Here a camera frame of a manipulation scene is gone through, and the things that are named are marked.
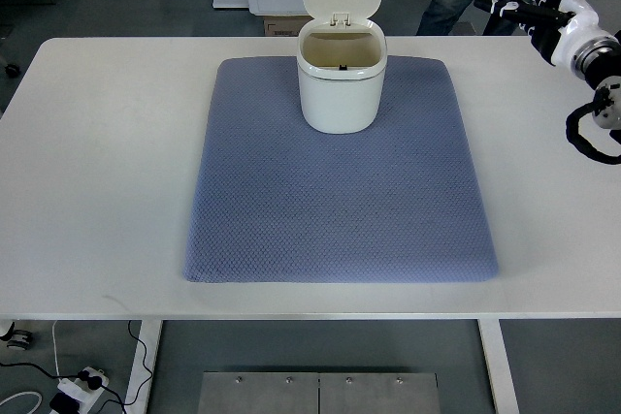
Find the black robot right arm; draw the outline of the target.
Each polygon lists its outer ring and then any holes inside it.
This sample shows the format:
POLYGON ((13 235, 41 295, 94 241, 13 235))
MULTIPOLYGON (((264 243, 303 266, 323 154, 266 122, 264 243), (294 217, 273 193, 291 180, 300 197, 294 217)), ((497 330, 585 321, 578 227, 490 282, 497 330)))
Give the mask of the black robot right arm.
POLYGON ((581 47, 573 57, 575 73, 594 90, 591 103, 577 111, 579 121, 591 114, 594 121, 620 143, 620 43, 617 37, 599 37, 581 47))

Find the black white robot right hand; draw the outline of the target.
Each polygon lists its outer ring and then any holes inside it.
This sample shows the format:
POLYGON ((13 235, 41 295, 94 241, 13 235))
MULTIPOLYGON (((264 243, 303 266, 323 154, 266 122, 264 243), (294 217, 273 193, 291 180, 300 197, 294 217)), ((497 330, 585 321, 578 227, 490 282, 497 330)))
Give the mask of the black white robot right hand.
POLYGON ((547 63, 564 66, 578 77, 596 59, 620 53, 620 40, 600 27, 586 0, 474 0, 474 6, 518 24, 547 63))

